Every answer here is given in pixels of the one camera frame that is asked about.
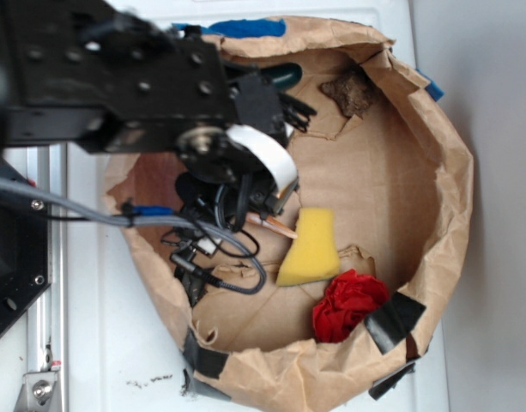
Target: black metal bracket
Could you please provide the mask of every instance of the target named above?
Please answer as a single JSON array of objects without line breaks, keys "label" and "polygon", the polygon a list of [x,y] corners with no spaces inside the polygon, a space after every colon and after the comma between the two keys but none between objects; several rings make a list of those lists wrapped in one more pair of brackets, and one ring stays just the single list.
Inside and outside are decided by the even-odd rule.
[{"label": "black metal bracket", "polygon": [[[27,181],[6,162],[0,177]],[[0,337],[49,287],[47,207],[0,191]]]}]

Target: metal bracket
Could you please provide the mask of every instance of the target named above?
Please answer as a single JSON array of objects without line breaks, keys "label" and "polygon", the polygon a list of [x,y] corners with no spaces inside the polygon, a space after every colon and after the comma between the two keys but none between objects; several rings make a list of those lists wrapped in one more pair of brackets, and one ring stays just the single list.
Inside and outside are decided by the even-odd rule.
[{"label": "metal bracket", "polygon": [[27,373],[14,412],[58,412],[62,392],[58,372]]}]

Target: black tape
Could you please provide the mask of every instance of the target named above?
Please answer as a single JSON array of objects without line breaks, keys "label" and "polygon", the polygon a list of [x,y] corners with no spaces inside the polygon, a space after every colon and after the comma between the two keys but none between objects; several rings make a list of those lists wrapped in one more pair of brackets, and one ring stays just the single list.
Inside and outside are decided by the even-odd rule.
[{"label": "black tape", "polygon": [[221,401],[230,402],[232,400],[227,394],[194,378],[194,371],[190,367],[184,370],[184,385],[181,395],[184,397],[187,392],[197,393],[204,395],[205,397],[212,397],[213,399],[220,399]]},{"label": "black tape", "polygon": [[382,354],[390,352],[411,332],[426,307],[396,292],[392,299],[364,319],[366,328]]},{"label": "black tape", "polygon": [[377,401],[382,395],[394,388],[398,384],[398,382],[400,382],[400,379],[402,379],[408,373],[413,372],[415,372],[415,364],[411,363],[403,369],[401,369],[400,371],[393,374],[392,376],[373,386],[368,391],[369,396]]},{"label": "black tape", "polygon": [[208,378],[218,379],[227,363],[228,354],[202,348],[192,330],[188,331],[183,356],[192,369]]}]

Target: screw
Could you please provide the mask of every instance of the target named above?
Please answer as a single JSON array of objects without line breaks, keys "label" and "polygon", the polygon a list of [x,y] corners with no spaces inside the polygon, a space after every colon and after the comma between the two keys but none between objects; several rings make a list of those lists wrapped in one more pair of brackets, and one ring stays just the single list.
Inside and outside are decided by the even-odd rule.
[{"label": "screw", "polygon": [[33,60],[34,62],[38,62],[40,60],[43,60],[44,54],[40,47],[37,47],[36,45],[33,47],[30,47],[27,50],[27,56],[30,60]]},{"label": "screw", "polygon": [[194,52],[190,55],[190,60],[192,63],[201,66],[203,64],[203,56],[201,53]]},{"label": "screw", "polygon": [[210,82],[206,82],[206,81],[199,82],[197,85],[197,88],[202,94],[206,96],[209,96],[210,94],[213,93],[213,86],[211,85]]},{"label": "screw", "polygon": [[211,140],[211,136],[209,135],[197,135],[191,140],[190,145],[198,154],[205,155],[211,148]]},{"label": "screw", "polygon": [[141,49],[133,49],[131,51],[131,57],[139,61],[144,60],[144,53],[142,52]]},{"label": "screw", "polygon": [[80,63],[82,60],[82,54],[78,50],[70,48],[66,51],[66,58],[71,63]]},{"label": "screw", "polygon": [[150,83],[148,82],[139,82],[138,87],[139,87],[139,90],[141,90],[144,93],[149,92],[151,89]]},{"label": "screw", "polygon": [[32,209],[34,209],[36,211],[40,211],[40,210],[42,210],[45,207],[45,204],[41,200],[35,200],[34,199],[30,203],[30,206],[32,207]]},{"label": "screw", "polygon": [[40,380],[32,388],[33,397],[36,399],[47,399],[51,395],[52,390],[53,388],[49,382]]}]

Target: crumpled paper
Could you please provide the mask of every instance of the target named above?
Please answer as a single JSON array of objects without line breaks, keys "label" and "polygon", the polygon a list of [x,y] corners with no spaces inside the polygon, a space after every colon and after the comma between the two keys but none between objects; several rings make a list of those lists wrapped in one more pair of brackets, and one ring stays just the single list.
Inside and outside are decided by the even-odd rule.
[{"label": "crumpled paper", "polygon": [[[297,62],[303,67],[301,83],[289,93],[314,106],[318,115],[306,134],[295,133],[288,148],[301,189],[281,220],[293,227],[301,206],[332,208],[343,269],[372,273],[391,294],[399,290],[426,306],[412,332],[416,351],[423,355],[461,274],[473,158],[425,91],[428,81],[394,57],[392,40],[345,21],[285,21],[287,32],[280,38],[209,39],[225,58],[241,63]],[[345,118],[319,90],[356,64],[379,89],[363,119]],[[111,210],[127,197],[177,207],[172,182],[179,170],[172,154],[112,160],[106,201]],[[172,276],[169,250],[159,243],[165,230],[127,229],[124,235],[179,348],[192,328],[204,347],[231,352],[219,378],[199,372],[195,377],[234,402],[272,412],[327,411],[405,364],[406,341],[381,354],[363,324],[342,343],[316,343],[311,308],[328,283],[277,288],[273,273],[288,240],[255,228],[249,230],[261,243],[260,258],[269,270],[263,291],[244,297],[210,288],[192,311]],[[215,274],[230,282],[255,280],[245,262],[222,256],[215,261]]]}]

